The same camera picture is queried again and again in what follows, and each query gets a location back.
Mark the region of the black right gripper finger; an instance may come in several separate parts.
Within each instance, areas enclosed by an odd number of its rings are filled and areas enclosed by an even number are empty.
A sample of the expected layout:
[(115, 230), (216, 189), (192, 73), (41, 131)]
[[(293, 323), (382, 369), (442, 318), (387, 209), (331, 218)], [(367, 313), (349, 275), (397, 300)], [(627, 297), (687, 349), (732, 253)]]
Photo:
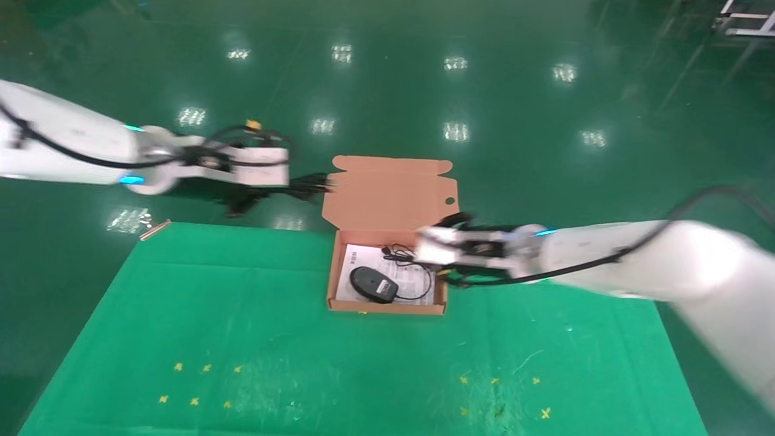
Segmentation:
[(473, 215), (470, 213), (454, 213), (445, 216), (442, 220), (434, 224), (434, 227), (451, 228), (456, 231), (474, 231)]
[(470, 266), (443, 266), (437, 271), (437, 279), (448, 285), (466, 289), (484, 281), (481, 268)]

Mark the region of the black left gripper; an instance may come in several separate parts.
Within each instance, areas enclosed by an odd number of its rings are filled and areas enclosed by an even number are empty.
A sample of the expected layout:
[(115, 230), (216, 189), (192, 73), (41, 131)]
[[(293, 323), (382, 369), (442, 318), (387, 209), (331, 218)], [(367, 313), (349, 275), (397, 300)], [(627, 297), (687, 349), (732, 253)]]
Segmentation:
[(225, 217), (238, 218), (249, 213), (252, 208), (273, 195), (287, 195), (288, 187), (255, 187), (231, 185), (224, 194)]

